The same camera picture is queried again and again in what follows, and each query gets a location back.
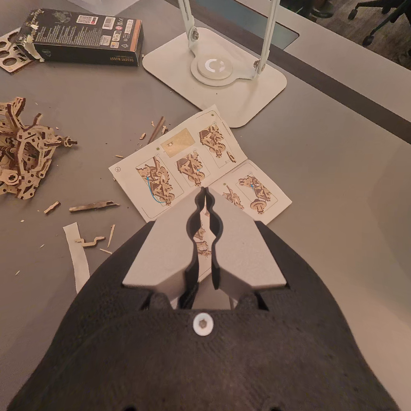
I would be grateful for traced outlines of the white stand base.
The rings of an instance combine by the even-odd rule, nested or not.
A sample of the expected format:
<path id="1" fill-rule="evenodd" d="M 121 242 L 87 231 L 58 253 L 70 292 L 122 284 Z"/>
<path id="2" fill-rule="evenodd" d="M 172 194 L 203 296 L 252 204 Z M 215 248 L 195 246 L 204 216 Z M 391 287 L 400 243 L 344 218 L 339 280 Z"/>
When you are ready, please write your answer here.
<path id="1" fill-rule="evenodd" d="M 267 66 L 280 1 L 271 1 L 259 59 L 207 28 L 197 28 L 189 1 L 178 1 L 181 34 L 143 58 L 146 71 L 200 110 L 216 105 L 230 128 L 246 125 L 287 85 Z"/>

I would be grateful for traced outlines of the white paper strip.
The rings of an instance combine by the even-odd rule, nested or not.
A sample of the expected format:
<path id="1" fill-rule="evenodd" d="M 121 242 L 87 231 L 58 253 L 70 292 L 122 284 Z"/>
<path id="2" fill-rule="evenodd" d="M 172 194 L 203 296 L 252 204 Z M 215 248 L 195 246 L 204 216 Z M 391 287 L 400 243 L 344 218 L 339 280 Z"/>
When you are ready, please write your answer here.
<path id="1" fill-rule="evenodd" d="M 72 223 L 63 228 L 74 268 L 75 288 L 78 294 L 90 279 L 90 270 L 85 251 L 81 243 L 78 224 Z"/>

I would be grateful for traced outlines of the wooden sheet with oval cutouts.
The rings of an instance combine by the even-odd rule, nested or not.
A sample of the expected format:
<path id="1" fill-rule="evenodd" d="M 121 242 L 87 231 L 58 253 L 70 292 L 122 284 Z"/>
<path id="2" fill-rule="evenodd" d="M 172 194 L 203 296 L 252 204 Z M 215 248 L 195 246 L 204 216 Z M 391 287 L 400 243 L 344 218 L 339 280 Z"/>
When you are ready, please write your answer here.
<path id="1" fill-rule="evenodd" d="M 33 63 L 16 45 L 20 27 L 1 35 L 0 37 L 0 67 L 9 74 L 15 74 Z"/>

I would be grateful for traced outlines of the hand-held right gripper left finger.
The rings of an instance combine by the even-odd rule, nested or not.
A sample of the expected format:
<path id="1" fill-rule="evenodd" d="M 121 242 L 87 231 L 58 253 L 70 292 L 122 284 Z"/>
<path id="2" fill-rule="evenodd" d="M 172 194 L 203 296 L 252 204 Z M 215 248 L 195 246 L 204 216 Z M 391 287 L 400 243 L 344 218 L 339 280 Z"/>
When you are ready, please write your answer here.
<path id="1" fill-rule="evenodd" d="M 159 216 L 131 264 L 122 285 L 165 294 L 173 301 L 198 286 L 194 235 L 201 228 L 206 189 L 192 193 Z"/>

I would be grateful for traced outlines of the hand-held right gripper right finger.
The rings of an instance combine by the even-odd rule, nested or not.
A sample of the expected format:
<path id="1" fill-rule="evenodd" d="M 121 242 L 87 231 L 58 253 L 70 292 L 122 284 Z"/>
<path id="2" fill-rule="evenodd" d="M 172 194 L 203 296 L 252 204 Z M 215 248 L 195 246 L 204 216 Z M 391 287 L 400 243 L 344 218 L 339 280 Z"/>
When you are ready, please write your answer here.
<path id="1" fill-rule="evenodd" d="M 239 301 L 245 293 L 284 287 L 286 279 L 260 231 L 266 226 L 211 188 L 206 188 L 205 199 L 215 236 L 211 256 L 214 289 Z"/>

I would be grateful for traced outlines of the long dark wooden stick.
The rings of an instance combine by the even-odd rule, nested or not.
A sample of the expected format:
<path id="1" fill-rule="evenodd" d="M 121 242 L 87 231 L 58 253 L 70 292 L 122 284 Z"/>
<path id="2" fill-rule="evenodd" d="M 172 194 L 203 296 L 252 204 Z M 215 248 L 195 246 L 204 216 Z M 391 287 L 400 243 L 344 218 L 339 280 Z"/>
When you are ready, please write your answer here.
<path id="1" fill-rule="evenodd" d="M 165 122 L 165 117 L 162 116 L 160 120 L 158 121 L 157 125 L 155 126 L 153 133 L 151 134 L 147 142 L 147 145 L 150 144 L 157 137 L 157 135 L 161 132 L 164 122 Z"/>

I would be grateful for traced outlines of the zigzag wooden piece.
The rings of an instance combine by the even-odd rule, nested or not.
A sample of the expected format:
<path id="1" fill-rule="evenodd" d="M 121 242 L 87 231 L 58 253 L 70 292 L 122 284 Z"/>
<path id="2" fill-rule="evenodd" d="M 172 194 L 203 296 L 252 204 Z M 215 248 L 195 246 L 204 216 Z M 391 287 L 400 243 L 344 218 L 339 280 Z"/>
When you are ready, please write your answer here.
<path id="1" fill-rule="evenodd" d="M 104 236 L 97 236 L 92 241 L 86 241 L 83 238 L 75 239 L 74 242 L 80 244 L 83 248 L 95 247 L 97 244 L 106 238 Z"/>

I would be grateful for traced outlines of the white instruction booklet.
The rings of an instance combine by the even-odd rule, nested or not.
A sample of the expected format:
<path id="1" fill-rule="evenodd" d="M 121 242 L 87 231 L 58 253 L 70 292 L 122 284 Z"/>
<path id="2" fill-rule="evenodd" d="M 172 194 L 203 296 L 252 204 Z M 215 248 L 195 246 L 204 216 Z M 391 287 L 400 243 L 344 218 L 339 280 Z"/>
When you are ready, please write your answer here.
<path id="1" fill-rule="evenodd" d="M 247 158 L 216 106 L 192 116 L 110 167 L 110 171 L 147 222 L 149 232 L 159 216 L 196 188 L 213 189 L 264 225 L 292 203 Z M 206 199 L 200 217 L 201 228 L 194 241 L 198 250 L 198 279 L 203 280 L 212 272 L 215 239 Z"/>

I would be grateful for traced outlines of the black cardboard box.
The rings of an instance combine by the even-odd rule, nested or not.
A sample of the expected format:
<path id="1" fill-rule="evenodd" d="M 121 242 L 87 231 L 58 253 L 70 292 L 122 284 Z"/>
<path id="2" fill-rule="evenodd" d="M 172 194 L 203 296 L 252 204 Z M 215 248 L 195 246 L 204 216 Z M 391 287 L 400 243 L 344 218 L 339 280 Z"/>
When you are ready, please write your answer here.
<path id="1" fill-rule="evenodd" d="M 16 37 L 30 59 L 138 67 L 141 20 L 57 9 L 34 9 Z"/>

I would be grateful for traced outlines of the dark forked wooden strip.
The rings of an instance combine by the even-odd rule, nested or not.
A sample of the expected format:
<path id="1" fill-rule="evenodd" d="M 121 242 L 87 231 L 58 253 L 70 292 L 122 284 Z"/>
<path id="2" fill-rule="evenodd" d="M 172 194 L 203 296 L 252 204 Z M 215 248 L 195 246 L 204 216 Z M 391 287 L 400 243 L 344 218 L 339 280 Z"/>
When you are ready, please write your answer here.
<path id="1" fill-rule="evenodd" d="M 103 208 L 109 208 L 109 207 L 119 207 L 120 204 L 115 203 L 113 201 L 99 201 L 97 203 L 89 203 L 85 205 L 79 205 L 79 206 L 74 206 L 69 208 L 70 213 L 78 213 L 82 211 L 91 211 L 91 210 L 99 210 Z"/>

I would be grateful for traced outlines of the wooden model assembly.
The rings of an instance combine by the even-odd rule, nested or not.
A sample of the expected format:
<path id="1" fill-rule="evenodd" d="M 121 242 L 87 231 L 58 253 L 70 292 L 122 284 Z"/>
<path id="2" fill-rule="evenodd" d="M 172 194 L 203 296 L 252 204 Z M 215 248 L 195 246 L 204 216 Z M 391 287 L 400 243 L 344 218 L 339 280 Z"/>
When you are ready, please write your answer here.
<path id="1" fill-rule="evenodd" d="M 16 97 L 0 104 L 0 194 L 32 199 L 52 163 L 57 147 L 71 148 L 78 142 L 57 135 L 52 127 L 40 124 L 38 113 L 30 125 L 21 115 L 26 99 Z"/>

